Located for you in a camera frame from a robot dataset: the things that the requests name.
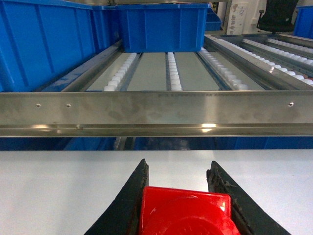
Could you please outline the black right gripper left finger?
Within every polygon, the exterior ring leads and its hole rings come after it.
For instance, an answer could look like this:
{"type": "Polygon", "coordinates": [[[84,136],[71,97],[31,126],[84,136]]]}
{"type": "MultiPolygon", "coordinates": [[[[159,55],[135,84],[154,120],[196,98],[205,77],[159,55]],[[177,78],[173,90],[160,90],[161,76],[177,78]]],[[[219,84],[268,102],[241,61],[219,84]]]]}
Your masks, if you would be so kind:
{"type": "Polygon", "coordinates": [[[85,234],[137,235],[143,190],[148,185],[149,166],[142,159],[112,203],[85,234]]]}

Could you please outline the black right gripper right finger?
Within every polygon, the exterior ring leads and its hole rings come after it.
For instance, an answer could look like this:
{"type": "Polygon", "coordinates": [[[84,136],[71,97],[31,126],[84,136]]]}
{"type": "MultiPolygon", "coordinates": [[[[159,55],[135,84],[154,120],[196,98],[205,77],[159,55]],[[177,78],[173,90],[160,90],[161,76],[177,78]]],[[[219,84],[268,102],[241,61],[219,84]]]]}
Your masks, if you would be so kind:
{"type": "Polygon", "coordinates": [[[231,197],[231,219],[242,235],[288,235],[216,162],[206,172],[208,190],[231,197]]]}

